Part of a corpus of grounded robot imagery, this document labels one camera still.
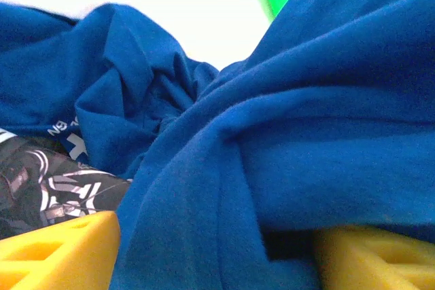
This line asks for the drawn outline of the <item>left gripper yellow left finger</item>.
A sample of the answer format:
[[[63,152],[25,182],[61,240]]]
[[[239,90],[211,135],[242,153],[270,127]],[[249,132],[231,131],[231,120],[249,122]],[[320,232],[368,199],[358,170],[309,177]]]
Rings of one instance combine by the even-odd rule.
[[[1,288],[108,289],[120,245],[113,211],[103,211],[1,241]]]

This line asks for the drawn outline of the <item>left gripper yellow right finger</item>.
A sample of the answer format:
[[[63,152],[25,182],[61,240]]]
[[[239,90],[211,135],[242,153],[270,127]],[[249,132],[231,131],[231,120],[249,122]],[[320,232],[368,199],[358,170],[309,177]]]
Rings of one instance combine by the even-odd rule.
[[[319,230],[313,240],[323,289],[434,288],[434,245],[372,227]]]

